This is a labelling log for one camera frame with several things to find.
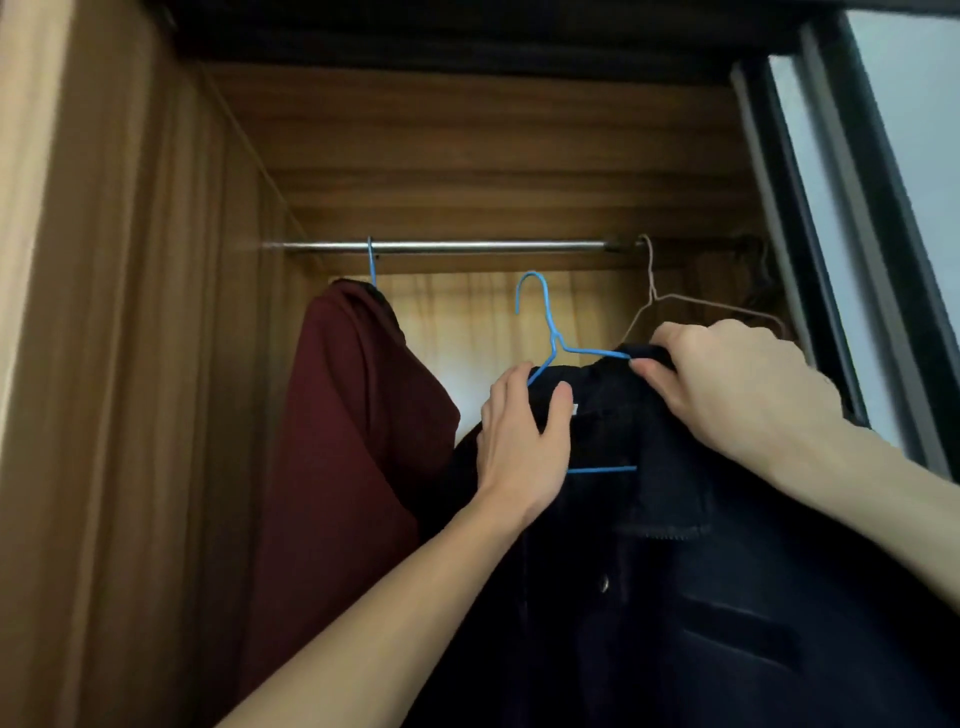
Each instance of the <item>person's arm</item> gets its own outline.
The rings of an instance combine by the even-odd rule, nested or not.
[[[701,442],[871,539],[960,611],[960,488],[844,420],[832,383],[765,328],[664,324],[653,343],[677,373],[631,366]]]
[[[258,688],[221,728],[398,726],[491,572],[556,497],[570,457],[573,393],[554,391],[546,430],[527,396],[533,365],[491,387],[473,501]]]

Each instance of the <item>person's left hand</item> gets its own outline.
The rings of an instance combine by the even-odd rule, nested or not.
[[[510,509],[524,528],[553,502],[564,483],[573,416],[573,390],[561,382],[540,434],[527,390],[533,366],[517,364],[493,384],[480,410],[483,431],[477,438],[477,496]]]

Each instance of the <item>maroon garment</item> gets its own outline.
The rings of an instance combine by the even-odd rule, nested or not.
[[[338,280],[310,303],[264,499],[241,697],[418,546],[402,503],[444,468],[459,421],[375,289]]]

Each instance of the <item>closet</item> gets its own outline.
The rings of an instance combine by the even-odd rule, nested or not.
[[[523,271],[581,347],[646,301],[641,235],[661,293],[789,323],[729,85],[195,63],[129,0],[0,13],[0,725],[222,707],[303,311],[369,275],[283,244],[611,242],[378,258],[460,434],[549,353]],[[724,315],[658,303],[628,338]]]

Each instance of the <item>dark jacket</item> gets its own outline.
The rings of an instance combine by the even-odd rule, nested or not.
[[[631,348],[669,365],[664,350]],[[946,726],[957,617],[880,549],[704,448],[621,359],[573,387],[571,468],[407,718],[426,726]],[[475,432],[420,510],[476,489]]]
[[[449,461],[459,420],[374,288],[338,280],[309,305],[263,504],[241,697],[418,546],[408,508]]]

